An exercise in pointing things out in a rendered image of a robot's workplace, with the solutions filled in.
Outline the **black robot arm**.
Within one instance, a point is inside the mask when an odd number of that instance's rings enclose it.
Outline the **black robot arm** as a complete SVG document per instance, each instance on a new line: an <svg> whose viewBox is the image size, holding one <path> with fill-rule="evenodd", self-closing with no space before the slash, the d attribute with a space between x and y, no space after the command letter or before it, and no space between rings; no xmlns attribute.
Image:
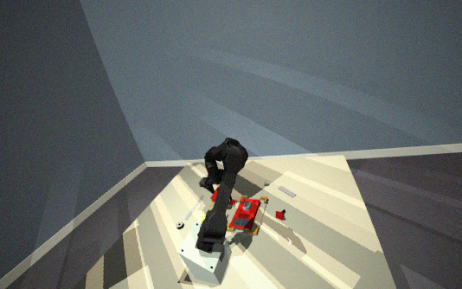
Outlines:
<svg viewBox="0 0 462 289"><path fill-rule="evenodd" d="M223 244L228 224L226 217L228 202L237 173L244 168L247 159L247 150L239 141L232 138L226 138L222 144L213 146L206 152L204 156L206 170L210 175L220 170L221 183L214 207L207 212L201 223L196 248L212 253L215 243ZM224 170L218 169L216 161L222 161Z"/></svg>

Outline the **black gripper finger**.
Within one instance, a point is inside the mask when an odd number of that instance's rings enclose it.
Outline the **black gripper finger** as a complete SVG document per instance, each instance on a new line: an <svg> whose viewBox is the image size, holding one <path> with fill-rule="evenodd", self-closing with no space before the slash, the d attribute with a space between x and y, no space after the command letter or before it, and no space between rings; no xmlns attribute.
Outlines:
<svg viewBox="0 0 462 289"><path fill-rule="evenodd" d="M213 184L209 184L209 186L204 186L203 188L207 189L209 192L211 192L212 194L215 192L214 191L214 187L213 187Z"/></svg>

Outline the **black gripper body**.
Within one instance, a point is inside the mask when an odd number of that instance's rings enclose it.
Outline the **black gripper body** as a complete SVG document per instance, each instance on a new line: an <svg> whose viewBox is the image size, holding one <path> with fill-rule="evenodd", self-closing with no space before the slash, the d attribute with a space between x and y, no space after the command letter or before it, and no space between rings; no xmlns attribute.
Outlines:
<svg viewBox="0 0 462 289"><path fill-rule="evenodd" d="M203 177L201 180L200 180L200 186L201 187L204 187L204 186L209 186L209 184L217 184L219 185L221 183L221 176L220 176L220 170L218 170L215 174L213 175L210 175L208 174L207 177Z"/></svg>

